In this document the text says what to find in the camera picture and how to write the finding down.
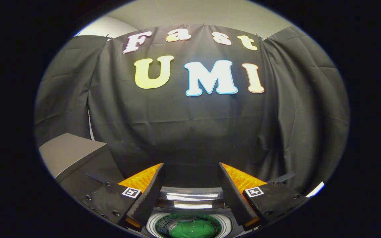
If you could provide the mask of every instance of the wrinkled fabric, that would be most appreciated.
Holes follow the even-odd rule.
[[[167,33],[178,28],[188,29],[191,38],[166,42]],[[152,36],[137,51],[122,54],[128,36],[146,31]],[[215,42],[215,31],[232,44]],[[245,48],[237,38],[242,35],[258,50]],[[47,69],[36,103],[38,144],[65,132],[89,138],[89,107],[95,140],[108,144],[125,178],[165,163],[166,186],[216,186],[215,173],[207,171],[222,162],[262,181],[293,171],[287,185],[309,193],[336,168],[348,137],[348,97],[332,60],[300,29],[289,27],[262,41],[227,27],[182,24],[106,40],[75,37]],[[79,42],[86,50],[68,49]],[[168,82],[139,88],[134,63],[152,59],[148,76],[156,78],[157,58],[166,55],[174,56]],[[202,95],[186,96],[184,65],[199,61],[211,71],[217,60],[233,63],[238,92],[208,94],[200,84]],[[248,91],[242,63],[258,66],[263,93]]]
[[[64,133],[91,139],[88,91],[98,54],[106,42],[101,36],[74,37],[49,64],[35,101],[38,147]]]

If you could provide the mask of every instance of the green object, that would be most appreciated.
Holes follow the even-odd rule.
[[[173,238],[212,238],[216,228],[207,220],[179,221],[170,231]]]

